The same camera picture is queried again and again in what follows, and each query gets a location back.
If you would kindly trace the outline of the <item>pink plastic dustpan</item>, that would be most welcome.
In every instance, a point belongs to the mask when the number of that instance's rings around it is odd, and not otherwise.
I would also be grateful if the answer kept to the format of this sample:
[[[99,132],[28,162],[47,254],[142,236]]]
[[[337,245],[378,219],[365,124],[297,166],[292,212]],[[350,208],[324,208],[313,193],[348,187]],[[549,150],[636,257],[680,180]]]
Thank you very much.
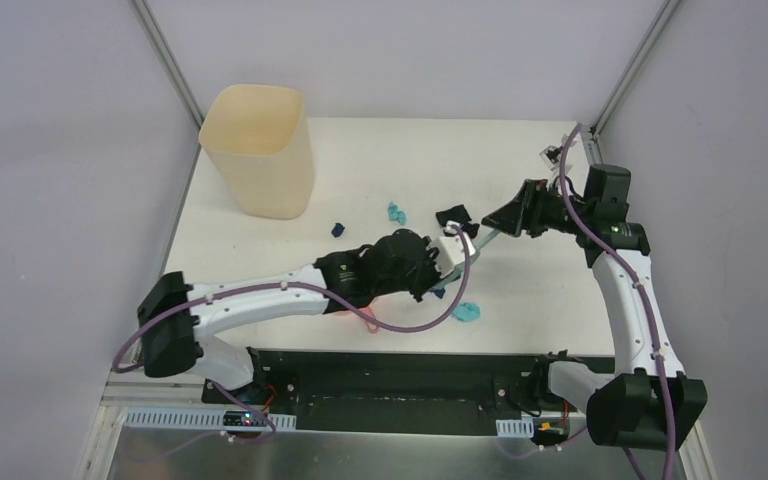
[[[332,315],[337,317],[355,318],[363,323],[366,331],[370,334],[378,334],[380,331],[380,327],[374,322],[370,321],[370,318],[376,318],[375,313],[370,306],[362,307],[358,311],[346,310],[333,312]]]

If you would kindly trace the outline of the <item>green hand brush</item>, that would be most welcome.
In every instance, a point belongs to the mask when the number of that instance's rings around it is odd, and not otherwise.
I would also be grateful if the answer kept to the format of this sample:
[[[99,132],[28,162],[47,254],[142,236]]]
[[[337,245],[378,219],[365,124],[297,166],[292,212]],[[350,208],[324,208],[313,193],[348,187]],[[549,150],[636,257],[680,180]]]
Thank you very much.
[[[470,261],[471,263],[476,262],[480,258],[482,250],[491,241],[493,241],[496,238],[497,235],[498,235],[498,232],[496,230],[492,230],[490,233],[488,233],[487,235],[484,235],[483,237],[478,238],[476,241],[471,240],[473,245],[474,245],[474,247],[475,247],[475,249],[476,249],[476,254],[473,257],[473,260]],[[466,267],[465,267],[465,264],[464,264],[464,266],[462,268],[456,270],[455,272],[453,272],[452,274],[450,274],[450,275],[448,275],[446,277],[442,277],[440,275],[440,279],[433,286],[433,289],[434,290],[444,289],[450,283],[458,280],[461,277],[461,275],[465,272],[465,269],[466,269]]]

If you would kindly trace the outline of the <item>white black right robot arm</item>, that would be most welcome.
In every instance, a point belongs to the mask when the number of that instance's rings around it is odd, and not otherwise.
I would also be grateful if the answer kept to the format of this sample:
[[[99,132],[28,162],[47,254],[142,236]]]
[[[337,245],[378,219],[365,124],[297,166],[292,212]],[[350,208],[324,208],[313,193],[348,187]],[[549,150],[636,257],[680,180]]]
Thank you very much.
[[[511,237],[555,230],[583,249],[609,319],[614,372],[597,374],[566,352],[542,355],[524,394],[536,407],[564,400],[582,411],[591,440],[602,446],[675,452],[708,400],[703,381],[691,379],[675,355],[651,282],[645,229],[630,223],[629,170],[590,167],[584,192],[557,182],[524,181],[515,197],[481,223]]]

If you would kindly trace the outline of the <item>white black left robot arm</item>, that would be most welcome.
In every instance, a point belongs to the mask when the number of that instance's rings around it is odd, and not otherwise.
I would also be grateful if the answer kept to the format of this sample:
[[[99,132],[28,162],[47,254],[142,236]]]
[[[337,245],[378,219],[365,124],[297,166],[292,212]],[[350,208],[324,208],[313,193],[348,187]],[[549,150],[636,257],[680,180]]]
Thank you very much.
[[[379,297],[407,292],[416,301],[465,266],[474,252],[463,236],[432,240],[398,229],[374,244],[337,251],[284,274],[225,284],[162,275],[137,309],[142,367],[149,378],[199,375],[241,404],[257,402],[265,378],[251,354],[218,334],[291,316],[360,310]]]

